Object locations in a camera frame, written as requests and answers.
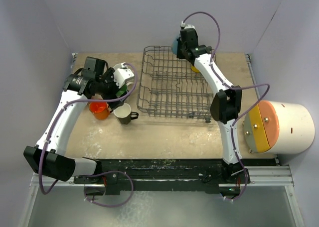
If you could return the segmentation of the yellow mug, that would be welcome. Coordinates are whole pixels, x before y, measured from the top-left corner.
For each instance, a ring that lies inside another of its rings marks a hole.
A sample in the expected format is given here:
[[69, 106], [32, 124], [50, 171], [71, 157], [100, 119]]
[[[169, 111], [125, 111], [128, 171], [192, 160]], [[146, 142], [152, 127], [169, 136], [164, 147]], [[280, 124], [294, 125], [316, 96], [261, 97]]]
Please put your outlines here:
[[191, 65], [191, 69], [192, 71], [196, 72], [196, 73], [199, 73], [200, 71], [193, 65]]

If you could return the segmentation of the blue mug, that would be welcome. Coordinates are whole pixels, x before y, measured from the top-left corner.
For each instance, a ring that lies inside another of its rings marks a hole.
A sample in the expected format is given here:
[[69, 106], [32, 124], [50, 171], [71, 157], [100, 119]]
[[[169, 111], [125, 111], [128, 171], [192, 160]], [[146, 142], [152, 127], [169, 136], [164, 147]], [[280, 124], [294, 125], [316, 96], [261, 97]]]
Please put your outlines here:
[[173, 42], [172, 42], [172, 45], [171, 45], [171, 51], [172, 51], [172, 53], [173, 53], [174, 55], [177, 55], [177, 52], [178, 52], [178, 42], [179, 42], [179, 40], [180, 40], [180, 35], [178, 34], [178, 35], [174, 38], [174, 40], [173, 40]]

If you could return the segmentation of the pink faceted mug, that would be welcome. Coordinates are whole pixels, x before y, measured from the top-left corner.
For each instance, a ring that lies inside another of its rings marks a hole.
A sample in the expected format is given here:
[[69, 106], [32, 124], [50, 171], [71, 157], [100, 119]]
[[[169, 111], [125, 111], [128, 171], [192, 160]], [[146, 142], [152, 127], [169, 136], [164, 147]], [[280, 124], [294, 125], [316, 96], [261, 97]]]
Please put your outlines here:
[[118, 63], [118, 64], [116, 64], [113, 68], [114, 68], [114, 70], [116, 71], [117, 69], [121, 69], [121, 68], [123, 68], [123, 64], [122, 63]]

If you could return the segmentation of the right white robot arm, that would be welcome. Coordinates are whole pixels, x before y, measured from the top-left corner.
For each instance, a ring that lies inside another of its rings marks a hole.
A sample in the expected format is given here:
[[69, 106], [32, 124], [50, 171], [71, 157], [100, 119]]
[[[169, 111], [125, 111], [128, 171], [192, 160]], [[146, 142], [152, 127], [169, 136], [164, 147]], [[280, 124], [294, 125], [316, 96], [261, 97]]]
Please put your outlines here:
[[222, 145], [223, 162], [236, 165], [242, 159], [238, 145], [237, 118], [241, 111], [242, 91], [234, 86], [222, 74], [213, 60], [213, 53], [209, 47], [198, 44], [198, 35], [192, 25], [181, 28], [176, 39], [179, 59], [187, 60], [197, 69], [214, 93], [210, 113], [218, 123]]

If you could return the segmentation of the orange mug black handle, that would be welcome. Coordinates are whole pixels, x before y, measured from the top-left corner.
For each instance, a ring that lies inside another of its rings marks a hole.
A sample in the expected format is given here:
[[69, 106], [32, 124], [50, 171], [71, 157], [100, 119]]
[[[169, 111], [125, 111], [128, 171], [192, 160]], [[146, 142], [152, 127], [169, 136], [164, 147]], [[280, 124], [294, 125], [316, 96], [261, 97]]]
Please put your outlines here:
[[91, 102], [89, 104], [89, 111], [97, 120], [105, 120], [113, 112], [107, 102]]

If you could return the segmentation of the cream white mug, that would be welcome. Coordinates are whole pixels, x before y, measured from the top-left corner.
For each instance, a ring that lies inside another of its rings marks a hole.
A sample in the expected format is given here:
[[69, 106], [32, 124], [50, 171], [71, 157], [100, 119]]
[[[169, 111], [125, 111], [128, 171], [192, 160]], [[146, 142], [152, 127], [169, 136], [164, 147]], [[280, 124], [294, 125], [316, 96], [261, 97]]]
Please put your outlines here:
[[116, 95], [117, 96], [121, 96], [121, 95], [126, 94], [128, 86], [133, 85], [133, 84], [134, 84], [133, 81], [130, 81], [130, 82], [127, 82], [127, 83], [123, 84], [123, 86], [119, 89], [119, 91], [116, 93]]

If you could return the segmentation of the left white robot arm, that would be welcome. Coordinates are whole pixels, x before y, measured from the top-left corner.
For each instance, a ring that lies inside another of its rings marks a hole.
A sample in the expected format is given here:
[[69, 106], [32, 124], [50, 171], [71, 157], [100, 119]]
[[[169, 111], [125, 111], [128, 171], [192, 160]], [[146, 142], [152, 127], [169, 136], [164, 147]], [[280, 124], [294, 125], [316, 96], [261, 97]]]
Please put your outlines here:
[[27, 146], [23, 155], [38, 175], [56, 181], [85, 176], [91, 183], [101, 181], [101, 162], [86, 157], [67, 157], [66, 149], [79, 115], [88, 103], [121, 105], [137, 84], [137, 70], [127, 62], [110, 67], [102, 59], [87, 57], [85, 64], [64, 82], [58, 107], [49, 126], [35, 146]]

